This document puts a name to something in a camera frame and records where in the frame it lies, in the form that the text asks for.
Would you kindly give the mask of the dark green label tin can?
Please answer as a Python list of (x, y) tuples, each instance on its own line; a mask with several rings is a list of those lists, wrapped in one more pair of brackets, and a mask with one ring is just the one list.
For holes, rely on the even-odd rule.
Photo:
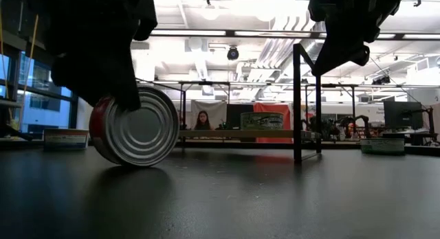
[(284, 128), (282, 113), (249, 112), (241, 114), (241, 130), (282, 130)]

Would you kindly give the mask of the black monitor on desk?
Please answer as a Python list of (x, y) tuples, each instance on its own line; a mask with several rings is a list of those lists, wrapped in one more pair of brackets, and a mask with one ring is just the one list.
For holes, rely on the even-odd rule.
[(420, 129), (424, 127), (420, 102), (384, 102), (385, 125), (391, 128)]

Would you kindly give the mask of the long linear ceiling light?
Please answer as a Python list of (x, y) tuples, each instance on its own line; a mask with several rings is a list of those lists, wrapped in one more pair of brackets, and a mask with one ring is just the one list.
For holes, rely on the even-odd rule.
[[(273, 31), (273, 30), (191, 30), (191, 29), (158, 29), (151, 36), (156, 37), (225, 37), (225, 38), (298, 38), (326, 39), (326, 32), (310, 31)], [(440, 33), (380, 33), (377, 41), (440, 41)]]

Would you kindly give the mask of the person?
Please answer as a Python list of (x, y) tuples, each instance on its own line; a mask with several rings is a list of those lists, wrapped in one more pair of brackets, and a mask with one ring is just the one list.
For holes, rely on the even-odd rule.
[(211, 124), (209, 121), (208, 113), (206, 111), (200, 111), (197, 116), (197, 121), (194, 127), (195, 130), (211, 130)]

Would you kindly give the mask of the black table mat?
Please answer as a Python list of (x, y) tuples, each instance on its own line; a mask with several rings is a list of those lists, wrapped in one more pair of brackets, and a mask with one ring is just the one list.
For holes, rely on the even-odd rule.
[(94, 148), (0, 152), (0, 239), (440, 239), (440, 158), (177, 150), (154, 168)]

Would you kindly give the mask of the orange red board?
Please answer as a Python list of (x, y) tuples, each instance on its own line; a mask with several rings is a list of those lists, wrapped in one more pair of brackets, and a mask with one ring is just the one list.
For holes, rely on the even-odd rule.
[[(283, 129), (290, 130), (291, 129), (291, 110), (288, 104), (264, 104), (264, 103), (255, 103), (253, 105), (254, 112), (277, 112), (283, 114)], [(273, 137), (259, 137), (256, 139), (258, 143), (277, 143), (277, 144), (291, 144), (291, 138), (273, 138)]]

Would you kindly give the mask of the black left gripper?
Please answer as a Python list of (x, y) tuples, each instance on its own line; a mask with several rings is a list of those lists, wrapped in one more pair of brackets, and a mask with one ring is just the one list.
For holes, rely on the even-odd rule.
[[(145, 41), (157, 27), (154, 0), (26, 0), (43, 24), (43, 44), (54, 55), (79, 52), (98, 39), (128, 46)], [(91, 106), (111, 96), (124, 109), (140, 108), (130, 56), (57, 58), (52, 65), (55, 85), (66, 87)]]

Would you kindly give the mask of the black background rig frame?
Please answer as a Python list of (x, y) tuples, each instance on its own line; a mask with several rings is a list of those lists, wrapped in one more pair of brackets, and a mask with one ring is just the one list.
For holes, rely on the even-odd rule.
[[(384, 120), (384, 102), (386, 101), (385, 98), (383, 98), (382, 100), (371, 100), (370, 102), (367, 103), (362, 103), (362, 102), (356, 102), (355, 101), (355, 88), (358, 88), (358, 85), (354, 85), (354, 84), (322, 84), (320, 86), (321, 88), (350, 88), (351, 90), (349, 91), (349, 95), (351, 96), (352, 100), (351, 102), (335, 102), (335, 104), (350, 104), (351, 106), (351, 115), (352, 115), (352, 119), (354, 120), (353, 123), (356, 122), (355, 117), (358, 116), (360, 117), (361, 111), (357, 112), (356, 109), (371, 109), (373, 108), (376, 104), (382, 103), (382, 112), (380, 112), (379, 108), (377, 108), (375, 110), (376, 113), (381, 114), (381, 116), (383, 117)], [(417, 131), (428, 131), (430, 133), (435, 133), (435, 126), (434, 126), (434, 117), (433, 117), (433, 110), (434, 108), (429, 106), (424, 106), (422, 105), (422, 115), (423, 115), (423, 128), (420, 129), (416, 129)]]

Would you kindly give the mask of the black background monitor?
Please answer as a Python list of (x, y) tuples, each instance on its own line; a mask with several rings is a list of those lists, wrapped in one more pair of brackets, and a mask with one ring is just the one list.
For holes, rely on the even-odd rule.
[(252, 104), (228, 104), (226, 122), (231, 129), (241, 128), (241, 114), (254, 111)]

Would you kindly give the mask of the wooden cutting board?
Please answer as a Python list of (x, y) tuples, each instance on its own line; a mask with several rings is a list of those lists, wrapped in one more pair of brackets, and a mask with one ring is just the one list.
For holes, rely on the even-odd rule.
[(301, 85), (300, 85), (300, 57), (303, 57), (306, 63), (313, 68), (314, 62), (310, 59), (304, 47), (300, 43), (293, 44), (293, 114), (294, 129), (293, 130), (180, 130), (179, 136), (187, 137), (275, 137), (275, 138), (292, 138), (294, 140), (294, 162), (301, 164), (302, 161), (312, 157), (321, 157), (322, 148), (320, 139), (316, 140), (316, 152), (303, 155), (303, 139), (316, 139), (318, 133), (311, 133), (302, 129), (301, 122)]

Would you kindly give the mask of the black background desk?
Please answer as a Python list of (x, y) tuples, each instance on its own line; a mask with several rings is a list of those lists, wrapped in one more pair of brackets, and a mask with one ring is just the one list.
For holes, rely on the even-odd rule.
[(405, 144), (411, 146), (440, 146), (437, 133), (422, 130), (386, 131), (381, 134), (382, 138), (403, 139)]

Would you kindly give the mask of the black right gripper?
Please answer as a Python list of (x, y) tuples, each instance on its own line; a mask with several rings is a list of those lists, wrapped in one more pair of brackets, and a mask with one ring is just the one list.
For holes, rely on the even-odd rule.
[(370, 57), (365, 44), (380, 34), (381, 24), (396, 14), (402, 0), (309, 0), (311, 19), (323, 22), (327, 37), (312, 68), (322, 76), (346, 62), (364, 66)]

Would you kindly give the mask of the white hanging cloth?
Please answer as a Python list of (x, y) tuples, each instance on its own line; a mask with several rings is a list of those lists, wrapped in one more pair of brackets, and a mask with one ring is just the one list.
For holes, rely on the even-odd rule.
[(226, 102), (200, 102), (193, 100), (191, 102), (191, 128), (194, 129), (197, 116), (200, 111), (208, 113), (212, 130), (219, 127), (220, 124), (226, 122), (227, 103)]

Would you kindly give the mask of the blue red label tin can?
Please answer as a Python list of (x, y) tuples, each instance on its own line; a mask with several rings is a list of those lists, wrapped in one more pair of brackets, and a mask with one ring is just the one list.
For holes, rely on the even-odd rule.
[(88, 147), (89, 131), (47, 128), (43, 131), (43, 141), (47, 150), (84, 150)]

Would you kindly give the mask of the pale green label tin can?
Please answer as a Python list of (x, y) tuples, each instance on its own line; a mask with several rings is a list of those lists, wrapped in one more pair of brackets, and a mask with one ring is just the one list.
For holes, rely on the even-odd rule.
[(363, 153), (377, 155), (404, 155), (404, 139), (370, 138), (361, 139), (360, 148)]

